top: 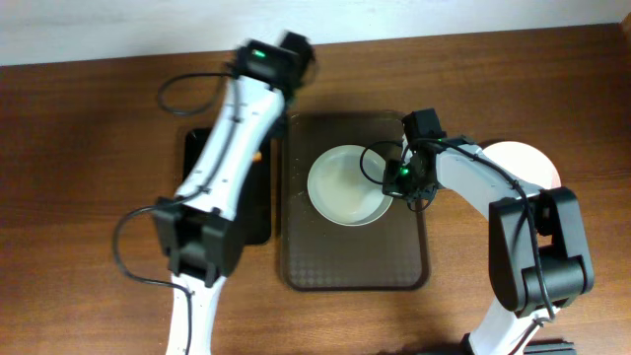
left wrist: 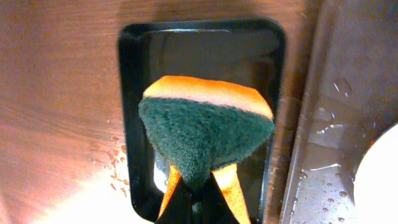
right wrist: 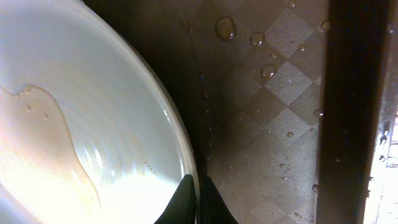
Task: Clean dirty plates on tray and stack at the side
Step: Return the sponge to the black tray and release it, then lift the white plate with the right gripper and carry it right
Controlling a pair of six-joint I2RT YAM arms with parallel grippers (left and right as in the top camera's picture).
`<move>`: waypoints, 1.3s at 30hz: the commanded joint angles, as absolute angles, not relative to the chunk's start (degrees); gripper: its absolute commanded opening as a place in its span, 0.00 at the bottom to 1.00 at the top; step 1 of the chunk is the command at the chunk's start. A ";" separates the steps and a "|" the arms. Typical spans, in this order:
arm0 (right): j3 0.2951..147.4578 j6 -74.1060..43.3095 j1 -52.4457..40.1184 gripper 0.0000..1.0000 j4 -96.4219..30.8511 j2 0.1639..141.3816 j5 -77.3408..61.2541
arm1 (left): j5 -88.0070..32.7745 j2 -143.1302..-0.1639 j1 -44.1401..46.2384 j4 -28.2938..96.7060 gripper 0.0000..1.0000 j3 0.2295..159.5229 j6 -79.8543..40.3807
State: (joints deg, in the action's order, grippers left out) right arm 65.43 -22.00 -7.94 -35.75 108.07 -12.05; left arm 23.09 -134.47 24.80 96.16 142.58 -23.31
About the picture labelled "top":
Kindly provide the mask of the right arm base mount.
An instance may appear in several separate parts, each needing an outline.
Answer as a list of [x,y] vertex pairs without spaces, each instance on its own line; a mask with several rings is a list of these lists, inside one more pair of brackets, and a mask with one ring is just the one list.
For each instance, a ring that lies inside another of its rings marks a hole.
[[577,355],[573,342],[564,340],[534,341],[524,350],[525,355]]

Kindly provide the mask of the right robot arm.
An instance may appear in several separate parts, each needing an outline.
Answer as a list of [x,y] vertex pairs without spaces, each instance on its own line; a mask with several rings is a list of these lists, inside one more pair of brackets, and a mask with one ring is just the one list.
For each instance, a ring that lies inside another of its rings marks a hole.
[[441,188],[489,223],[489,278],[495,298],[457,354],[574,354],[574,343],[536,341],[559,311],[589,293],[595,273],[576,194],[526,182],[490,161],[473,141],[448,137],[431,109],[401,120],[402,153],[386,164],[382,191],[412,204]]

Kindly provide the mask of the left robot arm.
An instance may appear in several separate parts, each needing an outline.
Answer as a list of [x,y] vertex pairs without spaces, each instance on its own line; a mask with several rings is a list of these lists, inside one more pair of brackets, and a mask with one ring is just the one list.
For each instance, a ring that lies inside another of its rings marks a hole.
[[218,118],[172,199],[152,213],[168,258],[174,306],[167,351],[208,354],[218,302],[245,243],[229,234],[255,152],[287,111],[315,52],[287,32],[277,45],[250,40],[227,73]]

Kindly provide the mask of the white plate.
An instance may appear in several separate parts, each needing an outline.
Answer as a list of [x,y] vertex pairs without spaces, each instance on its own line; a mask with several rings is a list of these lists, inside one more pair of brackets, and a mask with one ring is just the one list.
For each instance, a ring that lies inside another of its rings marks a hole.
[[331,148],[315,159],[308,174],[308,195],[315,210],[330,222],[359,227],[380,219],[393,198],[382,193],[376,179],[386,161],[358,145]]
[[514,176],[544,189],[560,187],[561,178],[552,161],[541,151],[526,143],[504,141],[483,149],[492,162]]

